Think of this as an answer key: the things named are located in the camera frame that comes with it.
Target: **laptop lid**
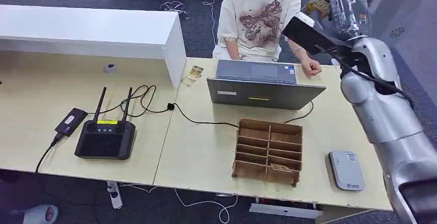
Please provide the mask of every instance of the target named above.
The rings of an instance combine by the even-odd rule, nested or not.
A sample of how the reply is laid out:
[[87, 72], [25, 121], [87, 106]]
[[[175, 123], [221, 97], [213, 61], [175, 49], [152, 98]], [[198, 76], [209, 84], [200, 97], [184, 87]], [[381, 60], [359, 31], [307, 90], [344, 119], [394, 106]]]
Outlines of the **laptop lid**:
[[207, 79], [216, 104], [299, 110], [326, 87], [227, 79]]

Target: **person's hand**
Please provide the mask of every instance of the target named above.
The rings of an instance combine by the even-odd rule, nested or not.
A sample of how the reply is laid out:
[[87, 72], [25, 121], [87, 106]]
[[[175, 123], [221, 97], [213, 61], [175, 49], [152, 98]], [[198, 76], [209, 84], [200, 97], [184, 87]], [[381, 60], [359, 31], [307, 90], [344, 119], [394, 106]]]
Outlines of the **person's hand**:
[[322, 72], [322, 67], [320, 66], [320, 64], [308, 56], [303, 58], [300, 61], [300, 64], [302, 65], [304, 73], [308, 76], [315, 76], [318, 73]]

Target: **white portable device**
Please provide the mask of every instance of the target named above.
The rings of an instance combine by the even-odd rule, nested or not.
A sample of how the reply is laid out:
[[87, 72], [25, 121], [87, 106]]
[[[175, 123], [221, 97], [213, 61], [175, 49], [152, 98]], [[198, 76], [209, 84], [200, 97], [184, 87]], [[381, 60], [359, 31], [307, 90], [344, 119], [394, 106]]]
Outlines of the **white portable device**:
[[363, 175], [353, 152], [334, 150], [329, 153], [329, 160], [338, 188], [346, 191], [364, 190]]

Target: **antenna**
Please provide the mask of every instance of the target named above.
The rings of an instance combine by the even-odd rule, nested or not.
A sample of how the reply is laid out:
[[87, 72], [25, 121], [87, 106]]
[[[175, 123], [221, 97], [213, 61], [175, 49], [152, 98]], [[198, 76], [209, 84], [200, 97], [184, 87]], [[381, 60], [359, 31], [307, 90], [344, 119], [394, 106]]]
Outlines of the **antenna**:
[[103, 98], [105, 97], [105, 93], [106, 93], [106, 87], [103, 88], [102, 95], [100, 96], [100, 100], [98, 101], [97, 109], [94, 114], [93, 120], [95, 123], [97, 122], [98, 115], [100, 114], [100, 108], [102, 108], [102, 102], [103, 102]]
[[122, 119], [123, 122], [125, 122], [127, 118], [127, 112], [129, 110], [129, 102], [130, 102], [131, 94], [132, 94], [132, 88], [129, 88], [129, 94], [127, 95], [126, 106], [124, 108], [124, 113], [123, 113], [123, 119]]

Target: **wire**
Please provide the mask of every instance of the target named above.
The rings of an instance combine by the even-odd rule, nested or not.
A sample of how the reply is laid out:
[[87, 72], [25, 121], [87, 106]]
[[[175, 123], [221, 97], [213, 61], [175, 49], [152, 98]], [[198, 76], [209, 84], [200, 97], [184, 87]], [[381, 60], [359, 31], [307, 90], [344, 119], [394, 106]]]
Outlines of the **wire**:
[[197, 122], [197, 121], [193, 121], [193, 120], [191, 120], [189, 117], [187, 117], [187, 116], [182, 112], [182, 110], [180, 109], [180, 107], [179, 107], [178, 104], [173, 103], [173, 105], [175, 105], [175, 106], [179, 109], [180, 113], [181, 113], [181, 114], [182, 114], [186, 119], [188, 119], [188, 120], [189, 120], [190, 122], [192, 122], [192, 123], [195, 123], [195, 124], [205, 124], [205, 125], [229, 125], [229, 126], [233, 126], [233, 127], [235, 127], [235, 128], [238, 128], [237, 125], [234, 125], [234, 124], [231, 124], [231, 123], [227, 123], [227, 122], [218, 122], [218, 123], [214, 123], [214, 122]]
[[[142, 89], [142, 88], [146, 88], [146, 91], [145, 91], [144, 93], [138, 95], [138, 96], [135, 96], [135, 94], [138, 92], [138, 90], [140, 90], [140, 89]], [[154, 89], [153, 89], [153, 92], [152, 92], [152, 96], [150, 97], [150, 100], [149, 100], [147, 106], [144, 106], [143, 100], [144, 100], [144, 98], [147, 96], [147, 94], [149, 93], [149, 91], [150, 91], [151, 88], [154, 88]], [[132, 96], [131, 96], [130, 99], [133, 100], [133, 99], [141, 98], [141, 99], [140, 99], [140, 104], [141, 104], [141, 107], [142, 107], [144, 110], [143, 110], [142, 113], [137, 114], [137, 115], [133, 115], [133, 114], [127, 114], [127, 115], [128, 115], [129, 117], [140, 117], [140, 116], [144, 115], [146, 112], [151, 112], [151, 113], [162, 113], [162, 112], [166, 112], [166, 111], [168, 111], [168, 109], [165, 109], [165, 110], [163, 110], [163, 111], [153, 111], [153, 110], [149, 110], [149, 109], [148, 109], [148, 108], [150, 107], [150, 105], [152, 104], [152, 100], [153, 100], [153, 97], [155, 96], [156, 90], [157, 90], [156, 85], [151, 85], [151, 86], [141, 85], [141, 86], [139, 86], [137, 89], [135, 89], [135, 91], [132, 93]], [[123, 105], [126, 103], [126, 101], [127, 101], [127, 99], [124, 99], [124, 100], [123, 100], [120, 104], [118, 104], [117, 106], [115, 106], [115, 107], [113, 107], [113, 108], [111, 108], [111, 109], [108, 109], [108, 110], [106, 110], [106, 111], [102, 111], [102, 112], [100, 112], [100, 114], [103, 114], [103, 113], [107, 113], [107, 112], [113, 111], [113, 110], [117, 109], [118, 107], [120, 107], [120, 109], [124, 112]]]
[[385, 88], [385, 89], [387, 89], [387, 90], [390, 90], [390, 91], [392, 91], [392, 92], [395, 92], [395, 93], [398, 93], [398, 94], [400, 94], [400, 95], [402, 95], [407, 101], [408, 101], [408, 103], [410, 104], [410, 107], [411, 107], [411, 109], [413, 109], [414, 110], [414, 102], [413, 102], [413, 99], [406, 93], [406, 92], [404, 92], [403, 90], [401, 90], [401, 89], [399, 89], [399, 88], [397, 88], [397, 87], [394, 87], [394, 86], [392, 86], [392, 85], [390, 85], [390, 84], [388, 84], [387, 82], [385, 82], [385, 81], [383, 81], [383, 80], [379, 80], [379, 79], [376, 79], [376, 78], [372, 78], [372, 77], [370, 77], [370, 76], [368, 76], [368, 75], [365, 75], [365, 74], [363, 74], [363, 73], [361, 73], [361, 72], [359, 72], [359, 71], [357, 71], [357, 70], [355, 70], [354, 68], [352, 68], [351, 66], [349, 66], [347, 63], [345, 63], [340, 57], [336, 57], [332, 52], [330, 52], [330, 51], [326, 51], [330, 56], [332, 56], [333, 58], [335, 58], [339, 63], [340, 63], [340, 65], [342, 66], [342, 67], [345, 67], [346, 69], [348, 69], [349, 71], [351, 71], [351, 72], [353, 72], [354, 74], [356, 74], [357, 76], [360, 76], [360, 77], [362, 77], [362, 78], [364, 78], [364, 79], [366, 79], [366, 80], [368, 80], [368, 81], [371, 81], [371, 82], [373, 82], [374, 84], [376, 84], [376, 85], [379, 85], [379, 86], [381, 86], [381, 87], [383, 87], [383, 88]]
[[[222, 207], [222, 210], [220, 210], [220, 212], [218, 213], [218, 219], [219, 219], [220, 222], [223, 223], [223, 224], [228, 224], [229, 221], [230, 221], [230, 219], [231, 219], [228, 209], [234, 207], [234, 206], [237, 205], [237, 203], [238, 203], [238, 195], [236, 195], [235, 203], [234, 203], [233, 205], [228, 206], [228, 207], [225, 207], [225, 206], [223, 206], [223, 204], [218, 203], [218, 202], [214, 202], [214, 201], [203, 201], [203, 202], [195, 202], [195, 203], [191, 203], [191, 204], [185, 204], [185, 203], [182, 201], [182, 199], [179, 197], [179, 194], [177, 193], [177, 190], [176, 190], [176, 189], [175, 189], [175, 193], [176, 193], [176, 196], [177, 196], [177, 198], [179, 199], [180, 203], [182, 203], [182, 205], [183, 205], [184, 207], [186, 207], [186, 208], [191, 207], [191, 206], [195, 206], [195, 205], [199, 205], [199, 204], [203, 204], [203, 203], [214, 203], [214, 204], [216, 204], [216, 205]], [[223, 211], [225, 211], [225, 212], [226, 212], [226, 215], [228, 216], [228, 220], [227, 220], [227, 221], [223, 221], [223, 220], [222, 220], [222, 212], [223, 212]]]
[[211, 28], [211, 35], [212, 35], [212, 41], [214, 42], [214, 46], [217, 44], [215, 42], [215, 35], [214, 35], [214, 27], [215, 27], [215, 19], [214, 19], [214, 4], [215, 0], [212, 0], [212, 2], [202, 2], [203, 5], [211, 6], [211, 20], [212, 20], [212, 28]]
[[[120, 187], [126, 187], [126, 186], [129, 186], [129, 187], [132, 187], [132, 188], [139, 189], [139, 190], [141, 190], [141, 191], [147, 192], [147, 193], [149, 193], [149, 194], [150, 194], [150, 192], [152, 192], [154, 189], [158, 188], [158, 186], [155, 186], [155, 187], [152, 187], [150, 190], [146, 190], [146, 189], [141, 188], [141, 187], [138, 187], [138, 186], [136, 186], [136, 185], [141, 185], [141, 184], [125, 184], [125, 183], [120, 183]], [[223, 204], [218, 203], [218, 202], [214, 202], [214, 201], [202, 201], [202, 202], [195, 202], [195, 203], [191, 203], [191, 204], [185, 204], [185, 203], [182, 201], [182, 199], [181, 199], [181, 197], [179, 196], [179, 194], [177, 193], [177, 190], [176, 190], [176, 189], [174, 189], [174, 190], [175, 190], [176, 197], [179, 199], [180, 203], [181, 203], [184, 207], [186, 207], [186, 208], [189, 208], [189, 207], [191, 207], [191, 206], [195, 206], [195, 205], [199, 205], [199, 204], [203, 204], [203, 203], [213, 203], [213, 204], [216, 204], [216, 205], [222, 207], [222, 210], [220, 210], [220, 212], [218, 213], [218, 219], [219, 219], [220, 222], [223, 223], [223, 224], [228, 224], [229, 221], [230, 221], [230, 218], [231, 218], [231, 217], [230, 217], [230, 214], [229, 214], [228, 209], [230, 209], [230, 208], [232, 208], [232, 207], [235, 207], [235, 206], [237, 205], [237, 203], [238, 203], [238, 195], [236, 195], [235, 203], [234, 203], [233, 205], [230, 205], [230, 206], [224, 206]], [[223, 221], [223, 220], [222, 220], [222, 213], [223, 213], [223, 211], [225, 211], [225, 212], [226, 212], [226, 215], [228, 216], [227, 221]]]
[[152, 187], [152, 188], [149, 189], [149, 190], [146, 190], [146, 189], [141, 188], [141, 187], [138, 187], [138, 186], [136, 186], [136, 185], [142, 185], [142, 184], [124, 184], [124, 183], [120, 183], [120, 187], [126, 187], [126, 186], [129, 186], [129, 187], [132, 187], [132, 188], [135, 188], [135, 189], [142, 190], [142, 191], [147, 192], [147, 193], [149, 193], [149, 194], [150, 194], [154, 189], [158, 188], [158, 186], [155, 186], [155, 187]]
[[75, 202], [71, 202], [71, 201], [68, 201], [68, 200], [65, 200], [65, 199], [60, 199], [59, 197], [57, 197], [57, 196], [55, 196], [55, 195], [49, 193], [48, 191], [46, 191], [46, 189], [45, 189], [45, 187], [44, 187], [44, 184], [41, 182], [41, 174], [39, 173], [39, 169], [40, 169], [41, 163], [43, 162], [43, 160], [44, 160], [44, 158], [46, 157], [46, 155], [48, 154], [48, 152], [49, 152], [49, 151], [50, 151], [50, 150], [51, 150], [51, 149], [52, 149], [56, 144], [58, 144], [59, 141], [60, 141], [63, 137], [64, 137], [64, 134], [62, 134], [62, 133], [57, 133], [57, 134], [56, 134], [56, 136], [53, 138], [52, 143], [50, 143], [50, 146], [47, 148], [47, 150], [46, 150], [46, 151], [44, 152], [44, 154], [42, 155], [42, 157], [41, 157], [40, 161], [38, 162], [38, 165], [37, 165], [37, 167], [36, 167], [36, 169], [35, 169], [35, 174], [37, 175], [37, 182], [38, 182], [38, 184], [39, 184], [40, 187], [41, 187], [41, 191], [42, 191], [44, 194], [46, 194], [46, 195], [48, 195], [48, 196], [50, 196], [50, 197], [56, 199], [57, 201], [60, 201], [60, 202], [66, 202], [66, 203], [68, 203], [68, 204], [70, 204], [70, 205], [73, 205], [73, 206], [95, 206], [95, 204], [89, 204], [89, 203], [75, 203]]
[[94, 190], [94, 199], [93, 199], [93, 207], [92, 208], [93, 208], [94, 220], [96, 221], [97, 224], [100, 224], [100, 221], [98, 221], [96, 210], [95, 210], [96, 203], [97, 203], [97, 196], [98, 196], [98, 182], [96, 183], [96, 188]]
[[302, 117], [297, 117], [297, 118], [293, 118], [293, 119], [290, 119], [290, 120], [288, 120], [288, 121], [285, 121], [284, 124], [289, 123], [289, 122], [291, 122], [291, 121], [295, 121], [295, 120], [298, 120], [298, 119], [305, 118], [305, 117], [307, 117], [308, 115], [310, 115], [310, 113], [314, 110], [314, 103], [313, 103], [313, 101], [311, 101], [310, 103], [311, 103], [311, 110], [310, 110], [307, 114], [305, 114], [305, 115], [302, 116]]

